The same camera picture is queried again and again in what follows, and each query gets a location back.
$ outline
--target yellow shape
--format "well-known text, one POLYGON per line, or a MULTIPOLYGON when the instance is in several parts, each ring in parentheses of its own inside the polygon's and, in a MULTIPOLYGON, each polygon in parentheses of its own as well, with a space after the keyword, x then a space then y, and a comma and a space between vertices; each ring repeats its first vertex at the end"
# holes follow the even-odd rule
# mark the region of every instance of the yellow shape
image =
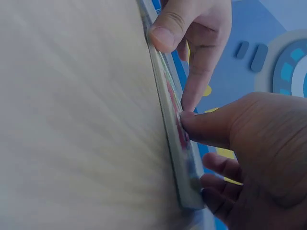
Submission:
POLYGON ((191 55, 191 51, 190 51, 190 48, 189 48, 188 43, 187 43, 187 46, 188 46, 188 63, 189 63, 189 60, 190 60, 190 55, 191 55))
POLYGON ((228 182, 230 182, 230 183, 233 183, 233 184, 242 185, 242 183, 237 182, 237 181, 233 181, 233 180, 231 180, 231 179, 229 179, 229 178, 227 178, 227 177, 224 177, 224 180, 225 180, 225 181, 228 181, 228 182))
POLYGON ((209 109, 209 110, 205 111, 205 113, 211 113, 211 112, 213 112, 213 111, 215 111, 215 110, 217 110, 217 109, 218 109, 218 108, 209 109))
POLYGON ((209 96, 212 92, 212 89, 210 86, 207 86, 205 92, 203 93, 203 96, 206 97, 206 96, 209 96))
POLYGON ((227 157, 230 159, 234 159, 235 158, 235 153, 231 150, 228 149, 222 149, 222 148, 215 148, 217 154, 219 154, 222 157, 227 157))

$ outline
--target hand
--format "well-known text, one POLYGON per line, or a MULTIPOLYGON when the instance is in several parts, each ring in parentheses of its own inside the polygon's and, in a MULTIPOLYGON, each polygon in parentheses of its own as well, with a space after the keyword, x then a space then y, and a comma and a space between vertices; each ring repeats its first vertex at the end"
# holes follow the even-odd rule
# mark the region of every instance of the hand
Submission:
POLYGON ((307 99, 252 93, 215 112, 182 113, 192 140, 233 150, 208 153, 201 178, 208 208, 232 229, 307 228, 307 99))
POLYGON ((229 38, 231 0, 161 0, 163 7, 150 30, 150 38, 161 52, 177 49, 190 70, 182 95, 185 111, 194 111, 200 101, 229 38))

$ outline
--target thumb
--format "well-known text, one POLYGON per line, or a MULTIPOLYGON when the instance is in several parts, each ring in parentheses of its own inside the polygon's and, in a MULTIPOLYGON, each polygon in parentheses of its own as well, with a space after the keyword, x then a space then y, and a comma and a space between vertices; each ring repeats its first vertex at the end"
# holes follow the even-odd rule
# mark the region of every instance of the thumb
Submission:
POLYGON ((190 0, 169 0, 149 32, 150 39, 158 50, 169 53, 177 48, 197 17, 193 5, 190 0))

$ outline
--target blue rectangle shape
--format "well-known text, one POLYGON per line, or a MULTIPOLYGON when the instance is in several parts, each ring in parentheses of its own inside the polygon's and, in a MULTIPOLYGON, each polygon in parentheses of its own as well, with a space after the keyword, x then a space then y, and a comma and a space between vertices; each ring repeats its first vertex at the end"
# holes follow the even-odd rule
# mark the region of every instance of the blue rectangle shape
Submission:
POLYGON ((264 65, 265 58, 267 57, 269 48, 265 44, 260 44, 257 48, 253 62, 251 63, 251 70, 259 73, 264 65))
POLYGON ((241 46, 236 54, 236 58, 243 59, 249 47, 249 42, 244 41, 241 43, 241 46))

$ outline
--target red print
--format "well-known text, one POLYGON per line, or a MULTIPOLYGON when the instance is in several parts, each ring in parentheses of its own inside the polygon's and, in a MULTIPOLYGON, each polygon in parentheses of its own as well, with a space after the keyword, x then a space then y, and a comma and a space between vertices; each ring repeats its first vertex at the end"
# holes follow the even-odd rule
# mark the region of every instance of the red print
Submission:
POLYGON ((179 134, 179 139, 180 139, 180 143, 181 143, 181 147, 183 149, 186 149, 187 148, 187 135, 185 135, 183 129, 181 128, 181 125, 180 125, 180 121, 178 119, 178 109, 177 109, 177 106, 176 106, 176 101, 175 101, 175 97, 174 97, 174 92, 169 84, 168 81, 166 81, 166 84, 167 84, 167 89, 168 89, 168 92, 169 92, 169 95, 171 96, 171 100, 172 100, 172 104, 173 104, 173 108, 174 108, 174 111, 175 111, 175 117, 176 117, 176 126, 177 126, 177 130, 178 130, 178 134, 179 134))

